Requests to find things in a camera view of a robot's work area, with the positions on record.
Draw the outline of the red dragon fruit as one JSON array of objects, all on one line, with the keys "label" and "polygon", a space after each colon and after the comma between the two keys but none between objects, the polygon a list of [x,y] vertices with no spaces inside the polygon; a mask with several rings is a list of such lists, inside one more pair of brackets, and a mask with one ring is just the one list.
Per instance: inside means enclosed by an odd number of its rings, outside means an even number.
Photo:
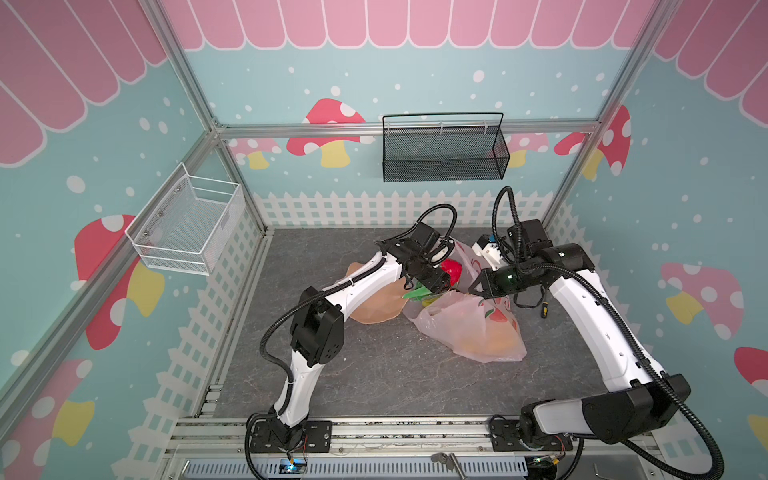
[{"label": "red dragon fruit", "polygon": [[459,282],[463,271],[463,267],[459,262],[446,259],[439,265],[439,267],[449,276],[449,283],[447,287],[439,287],[437,291],[433,291],[430,290],[427,286],[419,283],[414,289],[407,291],[403,295],[403,299],[416,301],[429,296],[438,295],[448,290],[450,287],[455,286]]}]

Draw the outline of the pink printed plastic bag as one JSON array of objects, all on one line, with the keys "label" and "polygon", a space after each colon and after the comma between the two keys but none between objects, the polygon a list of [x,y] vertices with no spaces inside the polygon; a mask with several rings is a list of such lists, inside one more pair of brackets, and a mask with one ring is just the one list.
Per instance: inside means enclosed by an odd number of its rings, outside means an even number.
[{"label": "pink printed plastic bag", "polygon": [[459,241],[447,259],[462,265],[459,282],[441,294],[408,300],[403,308],[406,318],[419,332],[465,358],[480,363],[523,360],[527,350],[511,301],[468,293],[488,262]]}]

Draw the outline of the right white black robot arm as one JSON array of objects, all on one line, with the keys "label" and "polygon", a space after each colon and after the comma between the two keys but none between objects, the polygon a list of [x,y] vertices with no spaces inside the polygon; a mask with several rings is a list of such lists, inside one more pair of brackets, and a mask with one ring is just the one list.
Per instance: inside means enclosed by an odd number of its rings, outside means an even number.
[{"label": "right white black robot arm", "polygon": [[513,199],[512,188],[505,186],[494,201],[490,242],[499,251],[500,261],[483,269],[469,291],[487,300],[516,300],[519,293],[536,287],[542,296],[552,296],[576,325],[606,390],[600,395],[530,403],[515,420],[493,416],[489,430],[495,447],[507,449],[518,443],[530,450],[542,449],[552,439],[570,436],[582,450],[586,440],[599,440],[622,444],[669,475],[694,479],[696,473],[665,463],[632,440],[666,426],[675,414],[681,414],[702,439],[711,459],[701,478],[721,478],[725,472],[722,452],[685,403],[691,393],[685,377],[667,373],[639,343],[580,245],[554,245],[540,221],[523,221],[517,213],[506,233],[500,233],[500,205]]}]

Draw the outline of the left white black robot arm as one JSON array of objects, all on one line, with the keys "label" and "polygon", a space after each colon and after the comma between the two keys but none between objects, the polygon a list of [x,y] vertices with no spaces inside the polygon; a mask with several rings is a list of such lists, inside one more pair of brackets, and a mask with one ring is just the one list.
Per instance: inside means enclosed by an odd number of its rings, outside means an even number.
[{"label": "left white black robot arm", "polygon": [[345,321],[374,294],[401,279],[415,281],[432,294],[450,287],[440,264],[455,248],[456,208],[428,208],[405,231],[376,243],[378,251],[358,270],[323,289],[305,289],[298,303],[264,332],[259,354],[286,375],[270,410],[246,422],[245,447],[262,442],[285,453],[308,441],[311,397],[324,366],[344,346]]}]

